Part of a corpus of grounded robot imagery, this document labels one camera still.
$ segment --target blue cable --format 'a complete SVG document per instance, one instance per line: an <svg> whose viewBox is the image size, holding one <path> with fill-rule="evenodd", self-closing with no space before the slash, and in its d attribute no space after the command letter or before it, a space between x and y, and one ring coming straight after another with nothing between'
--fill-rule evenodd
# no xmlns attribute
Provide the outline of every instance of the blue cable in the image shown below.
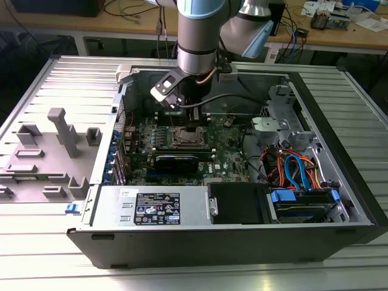
<svg viewBox="0 0 388 291"><path fill-rule="evenodd" d="M286 172L286 177L287 177L287 179L295 186L295 188L296 188L297 191L300 191L300 190L301 190L301 188L300 188L300 186L298 185L298 183L295 182L295 181L292 179L291 175L290 175L289 164L290 164L290 161L291 161L292 158L296 159L296 161L298 162L299 170L301 171L301 177L302 177L303 187L304 187L306 190L311 190L311 185L310 185L309 179L307 179L307 177L306 177L306 172L305 172L305 170L304 170L304 164L303 164L302 160L301 160L298 156L289 155L289 156L286 158L286 161L284 162L284 171Z"/></svg>
<svg viewBox="0 0 388 291"><path fill-rule="evenodd" d="M291 49L291 54L290 56L288 57L288 60L286 61L286 64L288 64L290 62L290 60L294 57L294 53L295 53L295 47L296 47L296 36L295 36L295 32L293 31L291 25L287 24L287 23L283 23L285 26L287 26L291 32L292 32L292 39L293 39L293 46L292 46L292 49Z"/></svg>

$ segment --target circuit board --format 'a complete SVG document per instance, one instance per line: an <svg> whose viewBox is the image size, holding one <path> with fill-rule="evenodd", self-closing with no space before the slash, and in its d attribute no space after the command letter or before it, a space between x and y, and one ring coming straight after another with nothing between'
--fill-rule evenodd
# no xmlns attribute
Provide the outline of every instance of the circuit board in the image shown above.
<svg viewBox="0 0 388 291"><path fill-rule="evenodd" d="M238 125L226 127L225 121L225 116L213 118L208 126L198 127L196 134L179 140L181 126L158 126L155 120L145 118L132 129L130 142L125 142L130 165L127 184L201 186L212 181L249 182L247 164L238 148ZM158 155L195 156L198 170L190 174L159 173L153 168Z"/></svg>

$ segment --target yellow wire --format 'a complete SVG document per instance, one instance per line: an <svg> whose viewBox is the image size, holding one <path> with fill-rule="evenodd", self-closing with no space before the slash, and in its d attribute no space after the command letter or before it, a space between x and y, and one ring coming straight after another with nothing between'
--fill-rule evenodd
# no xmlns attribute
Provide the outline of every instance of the yellow wire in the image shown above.
<svg viewBox="0 0 388 291"><path fill-rule="evenodd" d="M318 171L317 169L315 168L315 179L316 179L316 184L318 186L319 189L322 189L321 185L319 184L319 180L318 180Z"/></svg>

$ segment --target blue clip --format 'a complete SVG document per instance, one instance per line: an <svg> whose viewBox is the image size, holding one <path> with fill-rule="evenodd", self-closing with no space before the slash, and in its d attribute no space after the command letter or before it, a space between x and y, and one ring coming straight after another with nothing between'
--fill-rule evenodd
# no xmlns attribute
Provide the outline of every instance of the blue clip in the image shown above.
<svg viewBox="0 0 388 291"><path fill-rule="evenodd" d="M115 157L113 155L108 155L107 160L108 162L113 162L115 160Z"/></svg>
<svg viewBox="0 0 388 291"><path fill-rule="evenodd" d="M68 204L67 207L66 207L65 213L66 214L77 214L77 213L79 213L78 205L74 204L74 203Z"/></svg>
<svg viewBox="0 0 388 291"><path fill-rule="evenodd" d="M110 171L111 169L113 169L113 165L112 164L106 164L105 167L104 167L105 171Z"/></svg>
<svg viewBox="0 0 388 291"><path fill-rule="evenodd" d="M272 202L278 201L296 201L295 194L292 190L278 189L271 193Z"/></svg>
<svg viewBox="0 0 388 291"><path fill-rule="evenodd" d="M335 202L339 202L341 200L340 194L338 194L337 190L332 190L332 196Z"/></svg>
<svg viewBox="0 0 388 291"><path fill-rule="evenodd" d="M102 178L106 180L112 180L112 174L109 173L103 173Z"/></svg>
<svg viewBox="0 0 388 291"><path fill-rule="evenodd" d="M300 191L301 188L300 186L298 185L297 182L295 182L291 175L290 175L290 171L289 171L289 164L290 164L290 160L294 158L296 159L296 161L298 162L298 165L299 165L299 169L301 171L301 177L302 177L302 182L303 182L303 187L306 189L306 190L311 190L311 185L310 185L310 182L309 182L309 179L307 179L306 177L306 173L304 171L304 164L302 162L302 160L298 157L298 156L295 156L295 155L289 155L286 159L286 161L284 162L284 170L286 172L286 177L287 179L295 186L296 190L297 191Z"/></svg>

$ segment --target power supply label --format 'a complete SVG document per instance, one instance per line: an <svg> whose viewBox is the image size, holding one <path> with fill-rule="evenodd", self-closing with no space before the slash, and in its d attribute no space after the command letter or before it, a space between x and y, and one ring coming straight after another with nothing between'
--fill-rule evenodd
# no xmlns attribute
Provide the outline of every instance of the power supply label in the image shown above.
<svg viewBox="0 0 388 291"><path fill-rule="evenodd" d="M181 223L179 193L138 193L135 224L154 226Z"/></svg>

